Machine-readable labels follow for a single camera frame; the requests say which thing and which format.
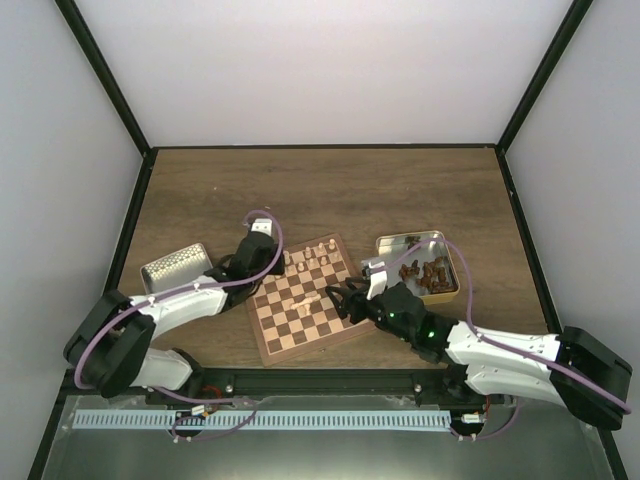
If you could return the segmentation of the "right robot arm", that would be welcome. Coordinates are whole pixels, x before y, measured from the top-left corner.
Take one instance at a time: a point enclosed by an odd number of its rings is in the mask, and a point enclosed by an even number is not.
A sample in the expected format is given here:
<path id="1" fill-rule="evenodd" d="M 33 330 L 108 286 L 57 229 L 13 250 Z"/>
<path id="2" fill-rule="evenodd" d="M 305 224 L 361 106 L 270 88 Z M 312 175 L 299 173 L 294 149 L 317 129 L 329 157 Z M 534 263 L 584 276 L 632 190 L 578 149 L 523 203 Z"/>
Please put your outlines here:
<path id="1" fill-rule="evenodd" d="M 325 292 L 340 319 L 370 320 L 421 359 L 446 364 L 444 389 L 455 402 L 476 394 L 526 397 L 609 431 L 619 430 L 630 412 L 632 367 L 583 329 L 525 335 L 477 328 L 429 310 L 403 283 L 371 295 L 369 281 L 350 278 Z"/>

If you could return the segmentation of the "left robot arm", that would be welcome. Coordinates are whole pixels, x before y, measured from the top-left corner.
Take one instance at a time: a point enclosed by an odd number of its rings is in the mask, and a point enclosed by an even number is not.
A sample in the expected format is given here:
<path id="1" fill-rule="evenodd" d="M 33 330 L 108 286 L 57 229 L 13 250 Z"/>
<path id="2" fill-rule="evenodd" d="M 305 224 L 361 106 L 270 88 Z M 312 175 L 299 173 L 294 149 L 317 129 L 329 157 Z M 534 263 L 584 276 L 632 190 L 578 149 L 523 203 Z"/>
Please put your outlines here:
<path id="1" fill-rule="evenodd" d="M 80 389 L 96 389 L 104 398 L 130 387 L 151 388 L 184 404 L 204 392 L 200 365 L 178 348 L 155 349 L 159 336 L 244 303 L 265 276 L 281 273 L 283 245 L 265 231 L 249 231 L 235 253 L 174 288 L 128 297 L 109 291 L 97 301 L 65 345 Z"/>

